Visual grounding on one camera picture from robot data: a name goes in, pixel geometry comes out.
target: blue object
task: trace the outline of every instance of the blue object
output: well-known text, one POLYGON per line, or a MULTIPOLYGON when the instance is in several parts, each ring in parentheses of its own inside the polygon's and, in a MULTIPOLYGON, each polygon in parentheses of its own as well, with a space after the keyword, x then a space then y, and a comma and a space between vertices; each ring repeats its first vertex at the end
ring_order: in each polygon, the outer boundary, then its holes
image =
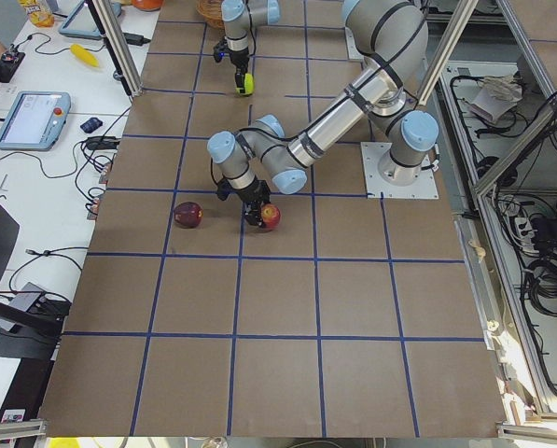
POLYGON ((222 2, 222 20, 236 21, 244 11, 243 0, 224 0, 222 2))
POLYGON ((85 123, 81 124, 79 128, 81 128, 84 133, 92 133, 102 125, 103 123, 100 119, 97 117, 91 117, 85 123))
POLYGON ((286 170, 275 175, 272 182, 281 193, 293 194, 305 186, 307 174, 303 170, 286 170))
POLYGON ((280 21, 280 5, 278 0, 268 0, 268 24, 272 25, 280 21))
POLYGON ((207 141, 207 152, 212 156, 214 163, 222 163, 234 150, 235 140, 234 135, 228 131, 222 131, 212 136, 207 141))
POLYGON ((269 126, 270 128, 272 128, 272 130, 280 138, 285 138, 285 130, 282 129, 282 125, 280 124, 280 121, 278 121, 278 118, 275 117, 274 115, 272 115, 272 114, 266 115, 266 116, 258 119, 258 121, 261 121, 266 126, 269 126))
POLYGON ((351 11, 355 9, 361 0, 344 0, 342 4, 342 23, 346 25, 346 20, 349 18, 351 11))
MULTIPOLYGON (((122 12, 120 3, 114 2, 110 6, 114 11, 115 15, 118 17, 122 12)), ((85 3, 85 0, 81 0, 75 9, 71 11, 68 17, 64 20, 64 23, 58 29, 61 35, 66 35, 67 37, 78 37, 82 39, 92 39, 100 40, 102 35, 100 30, 93 21, 90 10, 85 3)))
POLYGON ((436 120, 426 112, 413 110, 405 116, 400 126, 405 142, 414 150, 426 152, 438 139, 439 126, 436 120))
POLYGON ((58 140, 71 109, 61 91, 20 91, 0 128, 0 149, 48 151, 58 140))

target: tablet screen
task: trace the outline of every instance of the tablet screen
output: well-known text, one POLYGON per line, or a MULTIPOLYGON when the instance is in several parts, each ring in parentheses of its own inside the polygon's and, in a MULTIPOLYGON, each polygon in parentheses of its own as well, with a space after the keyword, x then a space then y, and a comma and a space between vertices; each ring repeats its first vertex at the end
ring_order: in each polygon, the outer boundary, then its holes
POLYGON ((52 110, 61 95, 24 94, 19 101, 2 141, 5 143, 37 144, 48 128, 52 110))

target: wicker basket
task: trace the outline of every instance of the wicker basket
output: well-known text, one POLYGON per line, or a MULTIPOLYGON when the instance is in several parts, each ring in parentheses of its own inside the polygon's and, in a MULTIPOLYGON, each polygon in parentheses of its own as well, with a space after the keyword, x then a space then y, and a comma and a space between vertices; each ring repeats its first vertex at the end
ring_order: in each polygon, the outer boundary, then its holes
POLYGON ((222 21, 222 0, 197 0, 197 12, 199 12, 208 25, 220 30, 224 29, 222 21))

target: yellow object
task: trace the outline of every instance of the yellow object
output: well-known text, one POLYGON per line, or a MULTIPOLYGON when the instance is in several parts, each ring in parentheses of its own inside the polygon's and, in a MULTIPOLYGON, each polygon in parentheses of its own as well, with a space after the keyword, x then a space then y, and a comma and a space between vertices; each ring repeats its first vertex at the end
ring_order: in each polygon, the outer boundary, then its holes
POLYGON ((84 49, 79 44, 71 45, 70 50, 75 56, 77 56, 84 63, 87 63, 87 64, 91 65, 92 67, 99 67, 100 66, 100 63, 98 62, 96 57, 93 56, 93 54, 91 54, 89 50, 84 49))
POLYGON ((250 73, 244 74, 244 90, 242 91, 237 87, 237 93, 242 96, 249 96, 253 94, 253 91, 256 89, 255 82, 253 80, 253 75, 250 73))
POLYGON ((46 0, 18 0, 29 21, 40 28, 48 28, 54 24, 54 15, 46 0))
POLYGON ((79 448, 79 441, 74 437, 57 437, 49 440, 48 448, 79 448))

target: power adapter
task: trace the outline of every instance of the power adapter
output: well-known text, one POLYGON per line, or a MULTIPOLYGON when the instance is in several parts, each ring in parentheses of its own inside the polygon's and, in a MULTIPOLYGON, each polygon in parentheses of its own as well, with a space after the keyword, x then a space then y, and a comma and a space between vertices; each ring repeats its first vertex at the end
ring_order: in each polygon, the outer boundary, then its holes
POLYGON ((136 45, 137 47, 141 47, 144 44, 148 44, 151 42, 151 39, 147 37, 143 37, 142 35, 134 35, 133 33, 123 33, 125 36, 125 40, 129 45, 136 45))
POLYGON ((90 151, 102 149, 116 149, 120 139, 115 136, 94 136, 88 137, 85 141, 85 147, 90 151))

